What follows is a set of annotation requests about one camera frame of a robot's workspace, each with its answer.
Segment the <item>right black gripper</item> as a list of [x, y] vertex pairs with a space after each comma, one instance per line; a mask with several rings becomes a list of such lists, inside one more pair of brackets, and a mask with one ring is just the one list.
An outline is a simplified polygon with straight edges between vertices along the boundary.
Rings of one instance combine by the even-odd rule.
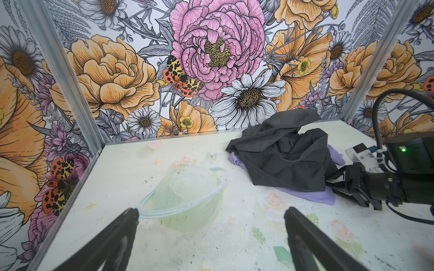
[[395, 207], [410, 203], [404, 177], [397, 173], [368, 173], [361, 163], [355, 163], [340, 168], [325, 179], [326, 185], [345, 185], [345, 192], [336, 188], [332, 191], [360, 207], [373, 206], [374, 210], [381, 211], [383, 202]]

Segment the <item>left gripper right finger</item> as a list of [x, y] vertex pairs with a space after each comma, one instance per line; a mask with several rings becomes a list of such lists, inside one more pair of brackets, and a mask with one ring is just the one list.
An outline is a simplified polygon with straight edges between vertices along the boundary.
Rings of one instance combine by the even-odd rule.
[[290, 207], [284, 215], [288, 244], [297, 271], [365, 271], [361, 263], [341, 249], [298, 209]]

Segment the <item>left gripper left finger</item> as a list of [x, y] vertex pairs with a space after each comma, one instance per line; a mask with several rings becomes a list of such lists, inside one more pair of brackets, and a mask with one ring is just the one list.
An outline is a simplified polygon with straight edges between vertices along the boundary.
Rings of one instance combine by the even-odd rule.
[[125, 271], [139, 224], [139, 210], [128, 208], [57, 271]]

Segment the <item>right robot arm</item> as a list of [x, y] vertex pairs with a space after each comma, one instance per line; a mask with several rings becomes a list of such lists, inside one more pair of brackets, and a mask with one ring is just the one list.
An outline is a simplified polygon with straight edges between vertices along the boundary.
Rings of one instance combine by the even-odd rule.
[[341, 168], [327, 186], [361, 207], [382, 210], [403, 203], [434, 204], [434, 134], [400, 134], [377, 148], [360, 143], [346, 150], [353, 162]]

